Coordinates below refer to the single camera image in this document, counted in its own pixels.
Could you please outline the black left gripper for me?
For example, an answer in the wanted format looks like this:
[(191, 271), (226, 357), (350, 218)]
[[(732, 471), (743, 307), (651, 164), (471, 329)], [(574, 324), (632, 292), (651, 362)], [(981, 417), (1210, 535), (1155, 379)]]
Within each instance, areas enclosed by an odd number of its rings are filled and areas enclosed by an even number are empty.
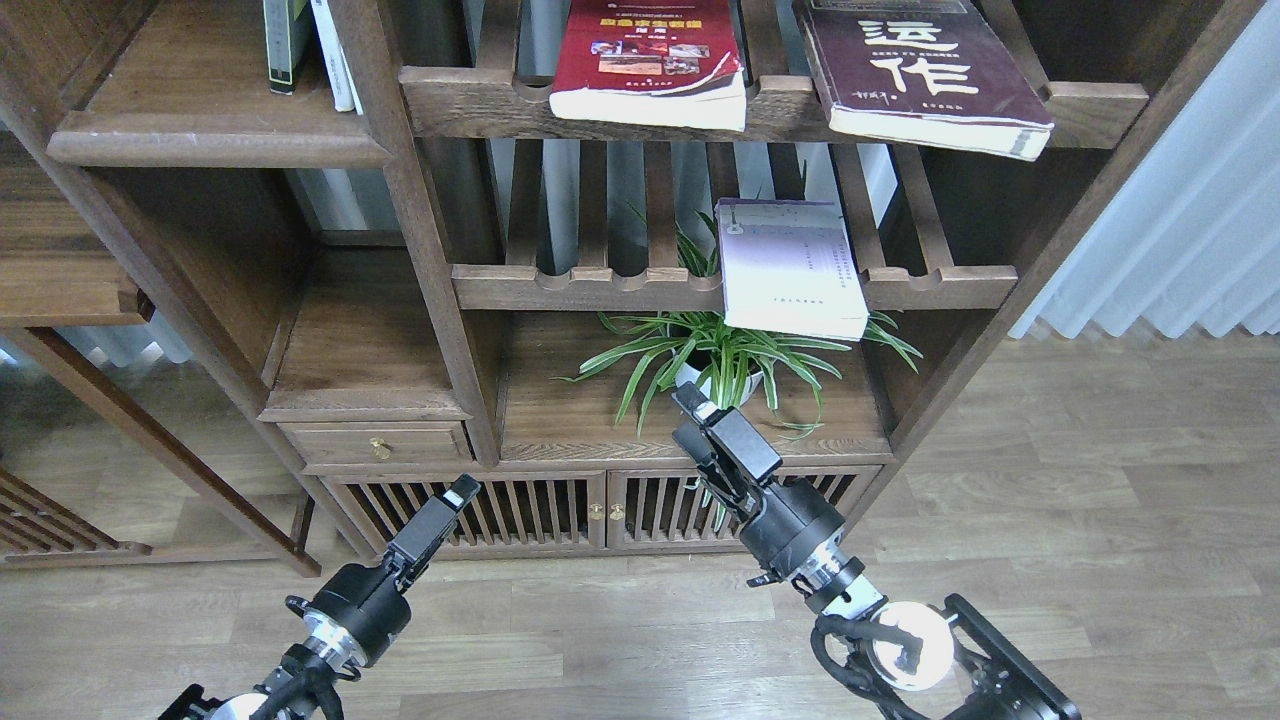
[(371, 667), (410, 621), (403, 589), (422, 575), (480, 488), (474, 477), (460, 475), (390, 539), (380, 566), (347, 564), (310, 601), (287, 597), (285, 606), (310, 629), (303, 647), (333, 669)]

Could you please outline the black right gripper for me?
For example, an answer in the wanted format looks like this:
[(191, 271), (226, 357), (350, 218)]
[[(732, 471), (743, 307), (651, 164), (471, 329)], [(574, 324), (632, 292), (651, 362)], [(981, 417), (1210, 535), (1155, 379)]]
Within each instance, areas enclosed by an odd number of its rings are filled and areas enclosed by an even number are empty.
[(675, 442), (739, 520), (739, 538), (763, 569), (748, 585), (849, 591), (864, 566), (838, 548), (844, 516), (836, 507), (809, 484), (773, 479), (781, 457), (739, 409), (716, 406), (692, 382), (672, 398), (687, 415)]

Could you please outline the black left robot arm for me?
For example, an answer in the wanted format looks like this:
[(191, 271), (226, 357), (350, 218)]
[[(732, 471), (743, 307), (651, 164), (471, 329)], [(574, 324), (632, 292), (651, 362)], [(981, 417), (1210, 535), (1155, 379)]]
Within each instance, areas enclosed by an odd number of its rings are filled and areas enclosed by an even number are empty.
[(451, 536), (481, 486), (462, 474), (390, 539), (376, 568), (344, 565), (311, 598), (289, 596), (287, 607), (303, 619), (308, 637), (284, 652), (278, 666), (251, 692), (228, 700), (204, 698), (189, 685), (160, 715), (163, 719), (307, 719), (316, 710), (328, 719), (344, 716), (335, 683), (357, 682), (411, 619), (404, 598), (429, 561)]

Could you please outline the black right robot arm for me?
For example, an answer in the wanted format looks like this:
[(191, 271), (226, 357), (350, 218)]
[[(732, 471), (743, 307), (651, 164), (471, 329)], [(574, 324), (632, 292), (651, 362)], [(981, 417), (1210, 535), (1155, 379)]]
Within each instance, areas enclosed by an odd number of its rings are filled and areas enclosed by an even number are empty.
[(954, 719), (1078, 719), (1080, 710), (960, 594), (942, 609), (888, 601), (859, 559), (840, 546), (844, 516), (810, 484), (781, 480), (781, 457), (737, 410), (716, 406), (694, 383), (675, 402), (687, 420), (673, 433), (708, 489), (739, 524), (762, 566), (755, 585), (788, 582), (815, 614), (810, 647), (820, 666), (883, 717), (914, 719), (904, 692), (927, 691), (955, 667), (972, 693)]

